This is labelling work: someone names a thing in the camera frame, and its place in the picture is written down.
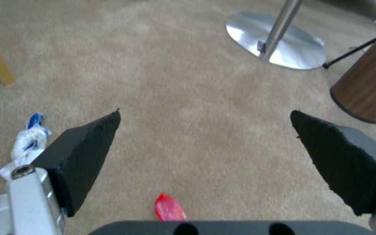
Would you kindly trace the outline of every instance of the black cable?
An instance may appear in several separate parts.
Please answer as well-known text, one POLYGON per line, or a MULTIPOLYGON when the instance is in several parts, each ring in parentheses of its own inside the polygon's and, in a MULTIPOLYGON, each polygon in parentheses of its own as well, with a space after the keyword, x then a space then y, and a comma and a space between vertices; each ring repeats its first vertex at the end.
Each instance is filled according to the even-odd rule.
POLYGON ((375 37, 374 39, 371 39, 371 40, 369 40, 368 42, 366 42, 366 43, 360 45, 360 46, 355 47, 354 49, 350 50, 349 52, 346 52, 345 54, 339 56, 338 58, 335 58, 335 59, 333 59, 333 60, 331 60, 331 61, 328 61, 328 62, 324 63, 322 66, 323 66, 323 68, 328 69, 330 66, 332 66, 332 65, 335 64, 336 62, 339 62, 339 61, 341 61, 342 59, 347 58, 348 56, 354 54, 355 52, 358 52, 358 51, 360 51, 361 49, 364 49, 365 47, 371 45, 371 44, 374 43, 375 41, 376 41, 376 37, 375 37))

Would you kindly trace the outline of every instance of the trash can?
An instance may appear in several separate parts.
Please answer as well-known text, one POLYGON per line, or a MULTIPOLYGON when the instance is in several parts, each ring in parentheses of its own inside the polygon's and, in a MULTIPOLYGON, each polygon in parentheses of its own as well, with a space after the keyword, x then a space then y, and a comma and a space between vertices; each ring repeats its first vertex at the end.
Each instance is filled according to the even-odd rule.
POLYGON ((349 115, 376 123, 376 42, 330 88, 330 95, 349 115))

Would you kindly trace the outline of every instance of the black foam pad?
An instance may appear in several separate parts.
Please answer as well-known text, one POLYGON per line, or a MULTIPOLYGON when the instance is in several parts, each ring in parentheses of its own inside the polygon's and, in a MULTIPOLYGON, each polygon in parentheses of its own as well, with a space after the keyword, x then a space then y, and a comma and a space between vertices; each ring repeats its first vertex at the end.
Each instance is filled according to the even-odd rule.
POLYGON ((300 111, 291 122, 330 189, 356 215, 376 208, 376 141, 361 131, 334 125, 300 111))
POLYGON ((72 217, 83 204, 103 166, 120 124, 115 111, 96 121, 63 132, 33 161, 48 171, 59 206, 72 217))

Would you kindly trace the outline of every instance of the red object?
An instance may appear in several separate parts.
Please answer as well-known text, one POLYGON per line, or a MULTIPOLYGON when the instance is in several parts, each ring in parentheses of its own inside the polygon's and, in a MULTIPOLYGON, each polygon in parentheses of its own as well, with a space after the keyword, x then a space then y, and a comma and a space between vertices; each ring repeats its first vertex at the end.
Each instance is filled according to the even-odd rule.
POLYGON ((156 215, 161 221, 184 221, 187 216, 173 197, 161 193, 156 199, 156 215))

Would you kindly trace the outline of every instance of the hole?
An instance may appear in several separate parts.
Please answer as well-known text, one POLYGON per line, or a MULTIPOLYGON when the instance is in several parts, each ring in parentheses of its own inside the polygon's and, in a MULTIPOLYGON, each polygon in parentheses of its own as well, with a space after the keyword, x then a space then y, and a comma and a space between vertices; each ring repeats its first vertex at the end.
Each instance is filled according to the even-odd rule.
POLYGON ((173 231, 173 235, 198 235, 198 230, 192 224, 183 223, 176 227, 173 231))
POLYGON ((294 231, 285 224, 275 223, 269 227, 270 235, 295 235, 294 231))
POLYGON ((20 166, 20 167, 18 167, 18 168, 15 170, 15 172, 16 172, 17 174, 22 174, 22 173, 24 173, 24 172, 27 172, 29 169, 30 169, 30 167, 28 167, 28 165, 20 166))

